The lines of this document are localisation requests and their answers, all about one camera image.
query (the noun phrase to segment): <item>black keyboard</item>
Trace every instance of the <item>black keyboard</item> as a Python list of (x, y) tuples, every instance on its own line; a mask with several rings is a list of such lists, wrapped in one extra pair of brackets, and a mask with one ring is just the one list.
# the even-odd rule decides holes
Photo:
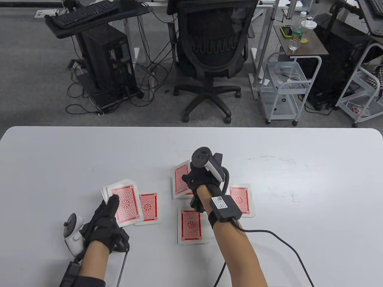
[(383, 0), (367, 0), (370, 3), (371, 9), (378, 17), (383, 18)]
[(52, 20), (61, 28), (70, 28), (75, 25), (89, 22), (92, 19), (108, 14), (117, 9), (118, 7), (116, 2), (104, 0), (89, 6), (82, 7), (80, 9), (76, 9), (67, 14), (53, 16)]

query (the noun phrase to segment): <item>floor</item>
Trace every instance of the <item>floor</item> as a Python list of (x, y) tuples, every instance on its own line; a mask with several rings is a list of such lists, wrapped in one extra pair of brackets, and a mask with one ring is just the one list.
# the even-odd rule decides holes
[[(328, 12), (330, 3), (321, 0), (313, 4), (312, 13)], [(182, 110), (193, 99), (193, 95), (180, 93), (172, 96), (175, 83), (193, 82), (178, 75), (172, 69), (166, 84), (157, 91), (154, 101), (147, 107), (135, 107), (129, 102), (123, 103), (112, 114), (99, 117), (95, 114), (70, 115), (65, 112), (69, 104), (81, 104), (89, 110), (94, 106), (88, 99), (73, 99), (66, 95), (71, 84), (70, 73), (66, 69), (70, 59), (77, 56), (71, 38), (57, 39), (45, 26), (44, 20), (34, 19), (35, 8), (0, 9), (0, 137), (12, 126), (201, 126), (226, 127), (223, 113), (206, 102), (190, 114), (190, 122), (181, 121)], [(165, 9), (155, 9), (157, 16), (164, 21), (170, 18)], [(254, 24), (260, 32), (262, 18)], [(349, 15), (347, 22), (359, 29), (366, 30), (365, 24), (354, 15)], [(149, 41), (151, 58), (157, 55), (169, 40), (167, 25), (160, 23), (152, 14), (144, 15), (145, 31)], [(143, 45), (138, 33), (136, 19), (131, 20), (132, 41), (135, 47)], [(250, 44), (256, 46), (257, 38)], [(269, 53), (277, 47), (277, 39), (271, 36)], [(140, 53), (139, 61), (144, 60)], [(170, 61), (165, 62), (170, 68)], [(242, 98), (224, 95), (225, 103), (231, 108), (231, 127), (265, 127), (264, 115), (260, 103), (254, 101), (247, 73), (252, 72), (252, 62), (248, 60), (243, 71), (230, 80), (220, 79), (216, 84), (240, 85)], [(165, 73), (158, 70), (156, 76), (161, 80)], [(137, 71), (137, 78), (143, 76)], [(74, 87), (71, 93), (81, 92)], [(303, 112), (298, 127), (351, 127), (351, 118), (343, 111), (334, 111), (329, 116)], [(292, 127), (291, 121), (273, 121), (268, 127)], [(383, 133), (383, 117), (378, 117), (359, 124), (359, 127), (374, 128)]]

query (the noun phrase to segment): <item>water bottle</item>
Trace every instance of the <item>water bottle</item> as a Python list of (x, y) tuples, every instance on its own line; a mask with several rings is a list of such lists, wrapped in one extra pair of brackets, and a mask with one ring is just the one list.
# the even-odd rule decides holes
[(288, 45), (289, 49), (293, 52), (295, 52), (302, 40), (302, 35), (305, 27), (305, 21), (306, 21), (306, 12), (302, 11), (301, 15), (299, 16), (298, 20), (295, 22), (295, 25), (293, 26), (293, 34), (291, 35), (291, 40)]

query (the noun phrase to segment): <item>computer case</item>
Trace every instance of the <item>computer case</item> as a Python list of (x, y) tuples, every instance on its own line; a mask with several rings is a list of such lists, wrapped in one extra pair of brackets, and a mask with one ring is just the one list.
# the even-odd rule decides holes
[[(322, 65), (308, 96), (309, 103), (317, 110), (321, 110), (324, 104), (328, 108), (336, 103), (360, 57), (372, 41), (369, 35), (337, 19), (326, 35), (330, 17), (329, 14), (315, 17), (318, 26), (314, 31), (329, 53), (321, 56)], [(312, 77), (317, 60), (297, 61), (305, 75)]]
[(109, 24), (81, 33), (79, 44), (88, 73), (78, 75), (84, 89), (100, 108), (133, 95), (137, 88), (126, 35)]

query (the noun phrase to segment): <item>rolling cart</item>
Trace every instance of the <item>rolling cart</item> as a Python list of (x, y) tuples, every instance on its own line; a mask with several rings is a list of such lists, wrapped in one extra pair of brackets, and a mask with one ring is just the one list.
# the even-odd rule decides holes
[[(379, 47), (383, 50), (383, 46), (378, 43), (367, 47), (334, 108), (335, 110), (341, 108), (354, 119), (352, 127), (358, 127), (359, 122), (365, 122), (383, 114), (383, 99), (379, 95), (381, 83), (376, 76), (361, 66), (372, 47)], [(368, 78), (372, 78), (375, 81), (375, 87), (367, 82)], [(352, 82), (358, 84), (360, 88), (352, 95), (343, 97)]]
[[(304, 104), (319, 72), (322, 59), (319, 56), (290, 56), (292, 62), (271, 62), (273, 55), (284, 54), (276, 52), (267, 58), (266, 69), (260, 88), (260, 99), (266, 115), (266, 124), (271, 120), (292, 119), (292, 125), (297, 126), (299, 116), (304, 109)], [(307, 79), (299, 63), (300, 58), (316, 58), (316, 66), (312, 79)], [(296, 98), (302, 96), (300, 106)]]

